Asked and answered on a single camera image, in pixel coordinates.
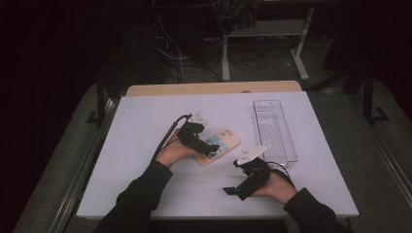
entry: person's left hand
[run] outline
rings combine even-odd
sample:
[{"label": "person's left hand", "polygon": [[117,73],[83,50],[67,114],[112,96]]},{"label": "person's left hand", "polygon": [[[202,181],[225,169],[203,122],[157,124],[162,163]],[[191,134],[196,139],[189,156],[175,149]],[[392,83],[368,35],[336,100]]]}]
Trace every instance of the person's left hand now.
[{"label": "person's left hand", "polygon": [[185,147],[178,138],[179,128],[173,132],[173,135],[165,144],[165,147],[161,151],[160,155],[157,157],[157,161],[162,163],[164,166],[171,168],[173,164],[177,163],[184,157],[190,155],[198,154],[197,151]]}]

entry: metal stand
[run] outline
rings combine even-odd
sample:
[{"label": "metal stand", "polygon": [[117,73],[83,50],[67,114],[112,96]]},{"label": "metal stand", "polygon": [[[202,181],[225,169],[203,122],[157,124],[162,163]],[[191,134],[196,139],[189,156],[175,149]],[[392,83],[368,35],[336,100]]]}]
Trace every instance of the metal stand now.
[{"label": "metal stand", "polygon": [[291,50],[292,58],[296,66],[299,76],[303,81],[309,80],[309,76],[300,59],[303,44],[306,40],[306,35],[311,23],[314,8],[309,8],[305,19],[285,19],[285,20],[268,20],[257,21],[255,27],[248,27],[232,31],[228,35],[223,36],[223,56],[222,56],[222,72],[223,81],[230,81],[229,64],[227,59],[227,38],[228,37],[257,37],[257,36],[293,36],[298,35],[297,45]]}]

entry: table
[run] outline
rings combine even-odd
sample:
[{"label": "table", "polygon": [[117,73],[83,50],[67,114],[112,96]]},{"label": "table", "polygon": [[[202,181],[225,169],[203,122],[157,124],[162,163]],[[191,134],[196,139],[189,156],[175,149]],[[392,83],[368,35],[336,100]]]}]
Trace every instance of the table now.
[{"label": "table", "polygon": [[[256,92],[259,87],[265,92]],[[174,176],[164,189],[152,218],[287,216],[280,204],[269,199],[247,198],[242,202],[222,190],[222,187],[236,186],[246,179],[232,161],[239,157],[242,148],[256,145],[251,111],[252,101],[257,99],[278,99],[283,105],[298,156],[298,161],[290,169],[296,187],[306,186],[340,217],[357,216],[358,210],[307,94],[299,90],[298,83],[291,81],[132,86],[127,96],[120,100],[77,216],[101,218],[106,215],[114,207],[118,194],[146,169],[172,122],[189,111],[200,111],[209,120],[200,134],[201,139],[231,127],[242,142],[207,166],[199,165],[194,158],[175,164],[172,167]]]}]

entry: person's right hand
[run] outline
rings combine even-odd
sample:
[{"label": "person's right hand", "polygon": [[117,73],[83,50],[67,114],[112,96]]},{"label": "person's right hand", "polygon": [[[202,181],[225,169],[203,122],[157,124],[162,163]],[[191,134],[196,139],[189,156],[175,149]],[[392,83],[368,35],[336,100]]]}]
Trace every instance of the person's right hand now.
[{"label": "person's right hand", "polygon": [[252,196],[267,196],[285,205],[296,193],[297,190],[281,175],[271,172],[266,185],[258,189]]}]

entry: table leg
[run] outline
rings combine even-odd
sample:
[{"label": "table leg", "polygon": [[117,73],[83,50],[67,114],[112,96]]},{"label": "table leg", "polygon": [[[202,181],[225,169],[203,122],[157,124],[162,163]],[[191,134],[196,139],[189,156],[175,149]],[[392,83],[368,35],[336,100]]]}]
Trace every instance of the table leg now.
[{"label": "table leg", "polygon": [[308,29],[311,23],[313,12],[315,11],[314,8],[310,8],[306,14],[306,18],[302,23],[302,29],[300,30],[299,39],[297,45],[294,49],[291,49],[292,58],[294,64],[296,65],[297,72],[299,72],[300,78],[303,81],[309,80],[309,76],[306,72],[306,69],[303,65],[302,60],[300,59],[300,53],[302,52],[303,44],[306,39],[306,35],[308,33]]}]

